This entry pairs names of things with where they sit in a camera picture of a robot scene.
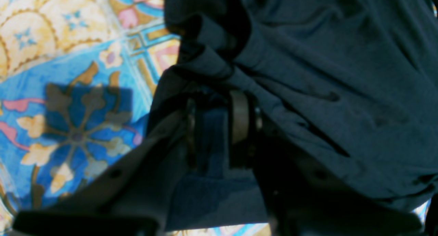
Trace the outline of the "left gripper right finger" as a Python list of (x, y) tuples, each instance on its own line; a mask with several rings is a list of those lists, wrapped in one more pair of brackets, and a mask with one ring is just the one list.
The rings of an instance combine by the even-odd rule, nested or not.
[(261, 190), (273, 236), (423, 236), (412, 212), (381, 207), (289, 142), (262, 116), (257, 100), (228, 94), (229, 166), (250, 169)]

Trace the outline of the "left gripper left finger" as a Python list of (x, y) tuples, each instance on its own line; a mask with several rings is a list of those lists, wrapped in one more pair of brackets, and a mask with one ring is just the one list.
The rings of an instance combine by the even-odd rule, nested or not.
[(43, 210), (21, 211), (15, 236), (161, 236), (174, 190), (196, 168), (192, 97), (90, 185)]

